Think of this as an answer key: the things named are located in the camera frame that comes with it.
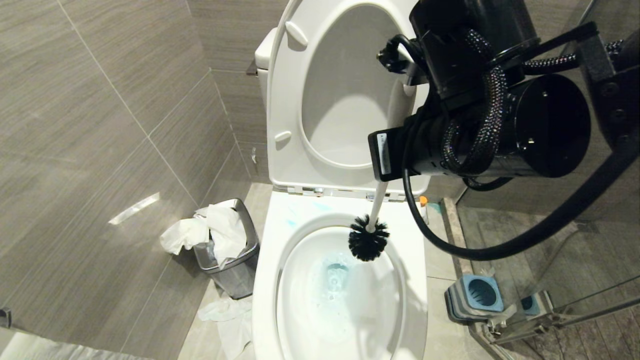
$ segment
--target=metal trash can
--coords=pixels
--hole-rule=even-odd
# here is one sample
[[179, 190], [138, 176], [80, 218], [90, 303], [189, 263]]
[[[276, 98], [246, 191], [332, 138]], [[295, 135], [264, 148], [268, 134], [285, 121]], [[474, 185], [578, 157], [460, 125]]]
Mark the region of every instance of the metal trash can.
[[238, 300], [253, 293], [253, 281], [255, 279], [255, 269], [258, 265], [260, 244], [258, 243], [258, 235], [255, 232], [249, 211], [247, 211], [242, 200], [232, 199], [230, 201], [233, 201], [232, 208], [240, 216], [240, 221], [242, 221], [246, 233], [246, 247], [242, 250], [240, 256], [232, 261], [227, 261], [221, 269], [218, 260], [213, 256], [212, 250], [215, 239], [213, 241], [209, 240], [209, 243], [195, 245], [193, 250], [202, 271], [209, 274], [211, 279], [229, 294], [230, 298]]

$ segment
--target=crumpled paper towel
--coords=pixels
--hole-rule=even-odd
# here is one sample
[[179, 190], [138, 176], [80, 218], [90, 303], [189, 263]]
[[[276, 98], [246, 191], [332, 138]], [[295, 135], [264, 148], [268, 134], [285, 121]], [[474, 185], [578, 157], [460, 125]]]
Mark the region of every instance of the crumpled paper towel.
[[246, 233], [240, 215], [224, 201], [209, 205], [205, 221], [211, 229], [213, 254], [220, 268], [224, 268], [227, 259], [236, 258], [246, 247]]
[[228, 360], [237, 359], [240, 354], [245, 355], [243, 359], [253, 358], [250, 351], [243, 352], [252, 340], [251, 304], [251, 297], [233, 300], [224, 293], [219, 300], [198, 310], [202, 321], [218, 323], [220, 343]]
[[208, 231], [209, 228], [202, 219], [186, 218], [171, 225], [160, 235], [160, 244], [164, 251], [177, 255], [180, 254], [180, 249], [183, 246], [189, 250], [194, 245], [208, 242]]

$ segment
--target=toilet tank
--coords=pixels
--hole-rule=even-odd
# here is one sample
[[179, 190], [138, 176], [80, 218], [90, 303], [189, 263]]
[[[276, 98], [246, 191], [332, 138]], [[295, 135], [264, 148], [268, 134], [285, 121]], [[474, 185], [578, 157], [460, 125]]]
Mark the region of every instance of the toilet tank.
[[267, 109], [267, 80], [269, 78], [269, 61], [271, 60], [271, 50], [273, 48], [273, 41], [276, 38], [276, 31], [278, 28], [273, 28], [264, 40], [260, 43], [260, 46], [255, 50], [255, 65], [257, 69], [258, 81], [260, 81], [260, 93], [262, 94], [262, 105], [264, 109]]

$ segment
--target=toilet brush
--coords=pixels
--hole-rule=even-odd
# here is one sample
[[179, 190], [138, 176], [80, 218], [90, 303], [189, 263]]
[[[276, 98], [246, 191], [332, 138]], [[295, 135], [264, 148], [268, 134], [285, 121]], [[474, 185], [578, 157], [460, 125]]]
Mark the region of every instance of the toilet brush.
[[387, 246], [387, 238], [389, 237], [389, 233], [385, 231], [387, 224], [378, 222], [378, 213], [380, 213], [382, 201], [385, 199], [387, 184], [387, 182], [380, 182], [376, 186], [371, 216], [366, 215], [364, 219], [357, 217], [355, 224], [351, 224], [349, 250], [362, 261], [376, 259]]

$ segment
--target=toilet seat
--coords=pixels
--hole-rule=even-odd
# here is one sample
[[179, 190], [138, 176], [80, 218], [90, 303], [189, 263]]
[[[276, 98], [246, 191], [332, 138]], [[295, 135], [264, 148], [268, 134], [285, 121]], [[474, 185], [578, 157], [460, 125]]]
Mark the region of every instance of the toilet seat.
[[[253, 289], [258, 360], [422, 359], [427, 331], [424, 238], [407, 205], [382, 205], [380, 219], [391, 235], [379, 259], [361, 266], [347, 245], [349, 225], [370, 212], [367, 195], [376, 187], [367, 135], [399, 126], [428, 92], [428, 85], [405, 88], [375, 59], [393, 35], [414, 37], [408, 21], [414, 4], [291, 0], [282, 15], [268, 69], [263, 69], [269, 74], [269, 176], [279, 191], [269, 201]], [[415, 193], [424, 192], [428, 181], [412, 177]], [[401, 181], [389, 183], [387, 193], [388, 200], [403, 200]], [[308, 300], [296, 284], [311, 283], [306, 293], [311, 296], [322, 284], [313, 275], [328, 270], [323, 261], [332, 259], [340, 259], [335, 260], [339, 267], [356, 269], [350, 274], [384, 279], [387, 285], [347, 292], [340, 311], [332, 308], [335, 315], [349, 314], [344, 323], [341, 318], [330, 322], [352, 335], [343, 338], [323, 332], [313, 307], [295, 307]], [[357, 297], [363, 293], [375, 301]], [[349, 306], [353, 299], [368, 304], [369, 310]], [[354, 316], [374, 326], [357, 326]], [[327, 351], [331, 344], [333, 352]]]

